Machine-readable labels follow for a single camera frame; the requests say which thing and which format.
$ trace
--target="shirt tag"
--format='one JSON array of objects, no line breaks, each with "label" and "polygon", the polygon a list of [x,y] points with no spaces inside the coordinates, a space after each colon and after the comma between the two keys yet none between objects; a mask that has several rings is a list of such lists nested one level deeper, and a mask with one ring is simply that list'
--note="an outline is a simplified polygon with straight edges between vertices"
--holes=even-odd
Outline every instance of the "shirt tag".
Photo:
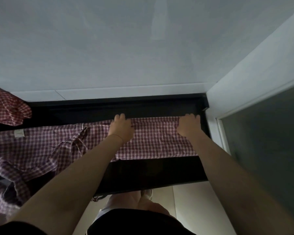
[{"label": "shirt tag", "polygon": [[14,137],[16,137],[16,138],[25,137],[24,129],[16,129],[16,130],[14,130]]}]

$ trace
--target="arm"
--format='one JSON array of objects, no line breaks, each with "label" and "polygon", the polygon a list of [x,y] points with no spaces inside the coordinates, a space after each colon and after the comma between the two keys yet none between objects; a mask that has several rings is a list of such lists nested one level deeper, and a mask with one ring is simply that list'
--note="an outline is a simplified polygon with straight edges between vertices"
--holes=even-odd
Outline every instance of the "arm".
[{"label": "arm", "polygon": [[27,222],[48,235],[71,235],[109,162],[133,134],[131,120],[116,115],[108,137],[48,182],[10,221]]},{"label": "arm", "polygon": [[200,116],[180,118],[188,138],[237,234],[294,234],[294,220],[259,183],[200,128]]}]

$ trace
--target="tile floor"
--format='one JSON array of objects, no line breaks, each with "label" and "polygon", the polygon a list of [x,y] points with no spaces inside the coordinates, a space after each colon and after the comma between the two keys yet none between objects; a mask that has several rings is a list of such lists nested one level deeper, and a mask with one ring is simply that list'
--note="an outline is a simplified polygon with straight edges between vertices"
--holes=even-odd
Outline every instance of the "tile floor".
[{"label": "tile floor", "polygon": [[[96,218],[99,210],[106,205],[109,197],[110,196],[107,196],[106,198],[99,200],[98,202],[91,201],[89,203],[78,225],[76,226],[73,235],[85,235],[86,230]],[[172,186],[154,189],[152,201],[161,204],[170,212],[172,216],[176,217]]]}]

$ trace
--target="shirt sleeve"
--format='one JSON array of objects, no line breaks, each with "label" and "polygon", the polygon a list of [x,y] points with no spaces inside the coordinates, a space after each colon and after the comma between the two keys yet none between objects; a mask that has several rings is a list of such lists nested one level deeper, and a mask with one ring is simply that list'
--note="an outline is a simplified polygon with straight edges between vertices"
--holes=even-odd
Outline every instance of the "shirt sleeve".
[{"label": "shirt sleeve", "polygon": [[47,235],[34,225],[25,222],[13,221],[0,226],[0,235],[12,235],[15,234],[16,231],[22,235]]}]

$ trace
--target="shoe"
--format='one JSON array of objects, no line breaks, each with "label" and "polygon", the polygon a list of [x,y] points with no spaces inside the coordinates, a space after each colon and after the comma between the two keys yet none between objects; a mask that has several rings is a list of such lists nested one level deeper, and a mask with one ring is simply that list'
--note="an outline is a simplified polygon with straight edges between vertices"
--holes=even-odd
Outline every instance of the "shoe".
[{"label": "shoe", "polygon": [[152,200],[153,189],[143,189],[140,191],[141,196],[144,196],[146,199]]}]

